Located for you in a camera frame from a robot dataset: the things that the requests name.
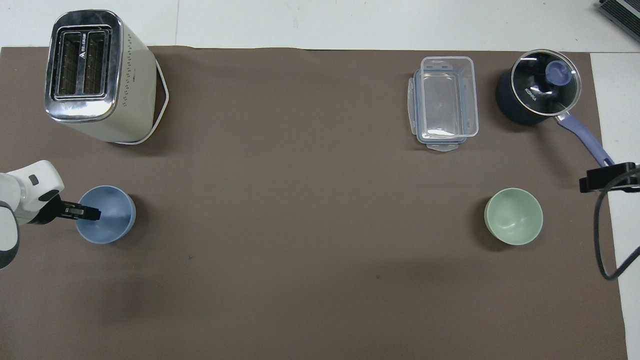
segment table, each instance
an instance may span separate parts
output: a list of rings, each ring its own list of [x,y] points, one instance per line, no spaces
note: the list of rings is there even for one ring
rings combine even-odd
[[[67,4],[0,6],[0,45],[48,45],[57,14],[80,8],[108,7],[148,45],[210,47],[291,46],[328,49],[458,49],[526,51],[547,47],[589,51],[602,126],[603,143],[617,161],[639,161],[635,136],[640,125],[635,95],[640,91],[640,46],[605,20],[594,1],[473,1],[455,9],[424,1],[75,1]],[[523,26],[520,19],[534,26]],[[616,255],[621,260],[637,246],[640,230],[626,219],[640,202],[635,196],[611,196]],[[640,268],[620,279],[629,358],[640,356]]]

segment pot handle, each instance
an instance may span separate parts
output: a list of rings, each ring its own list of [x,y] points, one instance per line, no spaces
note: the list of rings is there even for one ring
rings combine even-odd
[[[589,131],[589,129],[580,120],[578,120],[577,117],[574,117],[569,113],[563,113],[556,116],[556,120],[558,121],[558,125],[571,131],[575,136],[578,136],[580,141],[582,141],[582,144],[584,144],[601,167],[615,164],[609,154],[607,154],[607,152],[602,148],[598,139],[593,136],[593,133],[591,133],[591,131]]]

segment blue bowl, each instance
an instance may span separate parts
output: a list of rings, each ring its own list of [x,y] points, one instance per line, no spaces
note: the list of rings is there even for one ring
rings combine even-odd
[[[115,186],[102,185],[89,190],[79,201],[80,205],[97,208],[100,220],[76,220],[80,235],[96,244],[106,244],[125,236],[136,221],[133,200]]]

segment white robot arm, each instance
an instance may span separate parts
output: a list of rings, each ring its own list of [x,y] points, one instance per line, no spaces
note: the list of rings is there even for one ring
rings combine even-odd
[[[100,218],[98,209],[62,201],[58,194],[64,188],[58,171],[46,160],[0,172],[0,268],[17,253],[19,225],[46,224],[56,217]]]

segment brand logo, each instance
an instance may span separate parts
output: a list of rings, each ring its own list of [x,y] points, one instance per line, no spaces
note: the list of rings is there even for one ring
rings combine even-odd
[[[526,92],[527,94],[529,94],[529,96],[531,96],[531,99],[533,99],[533,101],[537,101],[538,99],[536,98],[535,95],[533,95],[533,93],[531,92],[531,90],[529,89],[524,89],[524,92]]]

